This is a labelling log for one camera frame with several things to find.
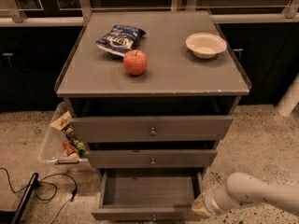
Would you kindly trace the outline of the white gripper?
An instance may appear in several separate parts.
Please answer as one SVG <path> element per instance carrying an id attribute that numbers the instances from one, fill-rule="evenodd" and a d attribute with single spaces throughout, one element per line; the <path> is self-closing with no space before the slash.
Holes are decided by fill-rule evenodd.
<path id="1" fill-rule="evenodd" d="M 220 216 L 237 207 L 237 201 L 224 185 L 213 186 L 201 193 L 192 203 L 192 210 L 201 217 Z"/>

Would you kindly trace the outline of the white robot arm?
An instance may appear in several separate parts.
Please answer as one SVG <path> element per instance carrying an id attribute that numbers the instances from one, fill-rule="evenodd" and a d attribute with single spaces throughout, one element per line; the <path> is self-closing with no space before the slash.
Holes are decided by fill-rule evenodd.
<path id="1" fill-rule="evenodd" d="M 234 209 L 272 205 L 293 215 L 299 211 L 298 93 L 294 80 L 278 105 L 241 106 L 221 144 L 214 170 L 229 174 L 209 185 L 192 204 L 193 212 L 219 216 Z"/>

